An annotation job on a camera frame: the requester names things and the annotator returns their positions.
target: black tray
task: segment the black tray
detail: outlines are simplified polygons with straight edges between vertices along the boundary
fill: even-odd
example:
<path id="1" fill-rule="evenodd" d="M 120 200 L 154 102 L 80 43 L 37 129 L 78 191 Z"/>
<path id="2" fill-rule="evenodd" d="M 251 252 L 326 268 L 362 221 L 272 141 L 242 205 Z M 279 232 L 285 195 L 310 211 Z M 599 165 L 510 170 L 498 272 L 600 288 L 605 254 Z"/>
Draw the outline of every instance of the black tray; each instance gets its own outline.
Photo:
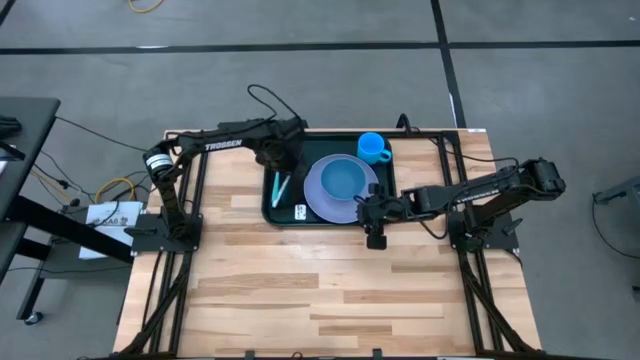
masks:
<path id="1" fill-rule="evenodd" d="M 311 166 L 321 158 L 332 154 L 348 154 L 356 156 L 358 138 L 363 133 L 307 133 L 304 142 L 304 160 L 309 166 Z M 391 150 L 389 141 L 385 139 L 385 149 Z M 396 181 L 393 173 L 393 159 L 387 163 L 378 163 L 372 165 L 371 168 L 378 176 L 378 182 L 384 186 L 387 194 L 396 196 Z M 271 207 L 271 191 L 273 189 L 273 180 L 275 174 L 273 171 L 264 172 L 264 181 L 262 186 L 262 216 L 264 219 L 274 226 L 353 226 L 351 224 L 335 224 L 326 221 L 317 216 L 313 210 L 307 204 L 304 196 L 300 196 L 300 200 L 293 201 L 291 198 L 291 189 L 298 187 L 301 188 L 301 184 L 290 183 L 285 190 L 282 199 L 277 208 Z M 304 220 L 296 220 L 295 211 L 296 205 L 304 205 L 306 208 L 306 217 Z"/>

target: blue mug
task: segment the blue mug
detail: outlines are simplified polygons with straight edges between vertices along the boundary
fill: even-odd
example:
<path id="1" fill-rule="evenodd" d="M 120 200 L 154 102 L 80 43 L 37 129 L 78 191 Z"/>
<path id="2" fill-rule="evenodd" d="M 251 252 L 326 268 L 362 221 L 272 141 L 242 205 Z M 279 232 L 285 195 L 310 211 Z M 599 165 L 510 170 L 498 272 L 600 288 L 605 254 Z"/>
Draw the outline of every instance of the blue mug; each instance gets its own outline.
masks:
<path id="1" fill-rule="evenodd" d="M 358 157 L 369 165 L 389 162 L 391 151 L 384 149 L 384 138 L 376 133 L 364 133 L 358 139 Z"/>

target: purple plate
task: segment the purple plate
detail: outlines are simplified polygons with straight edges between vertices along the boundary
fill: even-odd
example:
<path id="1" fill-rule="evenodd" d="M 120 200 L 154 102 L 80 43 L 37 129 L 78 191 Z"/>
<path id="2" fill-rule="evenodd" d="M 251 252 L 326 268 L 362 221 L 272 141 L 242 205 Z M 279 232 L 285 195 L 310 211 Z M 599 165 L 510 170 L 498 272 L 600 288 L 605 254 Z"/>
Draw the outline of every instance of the purple plate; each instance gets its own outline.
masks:
<path id="1" fill-rule="evenodd" d="M 376 173 L 365 163 L 355 156 L 347 154 L 334 154 L 325 156 L 316 161 L 309 170 L 309 174 L 304 179 L 304 196 L 307 204 L 319 217 L 336 224 L 349 224 L 358 220 L 358 203 L 355 200 L 337 200 L 330 197 L 322 188 L 322 171 L 334 160 L 351 160 L 358 164 L 365 175 L 365 186 L 360 192 L 360 196 L 369 196 L 369 184 L 378 184 Z"/>

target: blue cup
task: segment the blue cup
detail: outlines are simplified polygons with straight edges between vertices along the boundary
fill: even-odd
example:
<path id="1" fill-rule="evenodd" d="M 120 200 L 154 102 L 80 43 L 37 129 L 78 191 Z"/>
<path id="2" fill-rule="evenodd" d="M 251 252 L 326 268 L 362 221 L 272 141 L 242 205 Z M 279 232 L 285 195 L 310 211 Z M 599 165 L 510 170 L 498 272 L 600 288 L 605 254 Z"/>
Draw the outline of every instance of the blue cup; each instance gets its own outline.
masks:
<path id="1" fill-rule="evenodd" d="M 352 200 L 364 189 L 364 170 L 353 160 L 338 159 L 322 170 L 321 182 L 324 191 L 336 200 Z"/>
<path id="2" fill-rule="evenodd" d="M 364 133 L 358 139 L 358 157 L 369 165 L 389 162 L 391 151 L 384 149 L 384 138 L 376 133 Z"/>

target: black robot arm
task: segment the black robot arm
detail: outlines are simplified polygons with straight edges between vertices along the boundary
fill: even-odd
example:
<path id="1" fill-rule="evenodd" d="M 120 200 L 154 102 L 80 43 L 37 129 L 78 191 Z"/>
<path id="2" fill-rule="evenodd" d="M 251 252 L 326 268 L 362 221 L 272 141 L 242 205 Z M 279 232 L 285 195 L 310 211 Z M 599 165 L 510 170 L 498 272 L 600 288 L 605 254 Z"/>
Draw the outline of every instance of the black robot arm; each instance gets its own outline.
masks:
<path id="1" fill-rule="evenodd" d="M 453 186 L 422 186 L 403 190 L 400 197 L 389 197 L 380 186 L 371 184 L 371 196 L 360 199 L 358 221 L 367 233 L 369 249 L 384 250 L 384 225 L 432 220 L 448 214 L 453 206 L 498 195 L 484 205 L 468 205 L 463 210 L 466 232 L 480 236 L 493 221 L 529 200 L 554 200 L 565 190 L 556 166 L 544 159 L 508 166 Z"/>
<path id="2" fill-rule="evenodd" d="M 216 130 L 183 132 L 163 140 L 147 151 L 144 161 L 151 181 L 158 188 L 164 205 L 168 238 L 180 241 L 190 235 L 190 217 L 184 212 L 176 196 L 175 183 L 197 155 L 246 147 L 254 151 L 256 162 L 277 172 L 293 172 L 302 156 L 306 122 L 255 119 L 245 122 L 220 123 Z M 180 148 L 175 163 L 170 152 Z"/>

